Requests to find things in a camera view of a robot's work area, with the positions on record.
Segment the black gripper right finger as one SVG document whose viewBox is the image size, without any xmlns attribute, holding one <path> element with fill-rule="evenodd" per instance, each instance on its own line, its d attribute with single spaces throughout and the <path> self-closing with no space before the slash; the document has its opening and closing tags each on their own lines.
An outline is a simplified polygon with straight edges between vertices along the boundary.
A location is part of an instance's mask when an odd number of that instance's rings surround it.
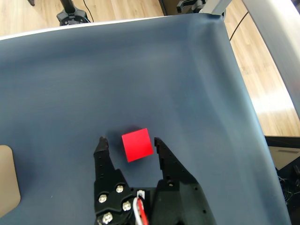
<svg viewBox="0 0 300 225">
<path fill-rule="evenodd" d="M 215 225 L 216 221 L 196 178 L 158 137 L 154 145 L 163 179 L 152 203 L 153 225 Z"/>
</svg>

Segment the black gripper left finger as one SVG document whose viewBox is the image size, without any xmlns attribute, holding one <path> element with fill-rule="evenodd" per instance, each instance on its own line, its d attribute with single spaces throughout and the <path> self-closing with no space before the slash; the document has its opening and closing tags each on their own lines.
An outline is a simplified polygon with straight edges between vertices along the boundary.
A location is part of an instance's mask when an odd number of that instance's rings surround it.
<svg viewBox="0 0 300 225">
<path fill-rule="evenodd" d="M 120 169 L 115 169 L 109 154 L 109 144 L 100 137 L 94 151 L 95 176 L 94 211 L 96 225 L 134 225 L 133 189 Z"/>
</svg>

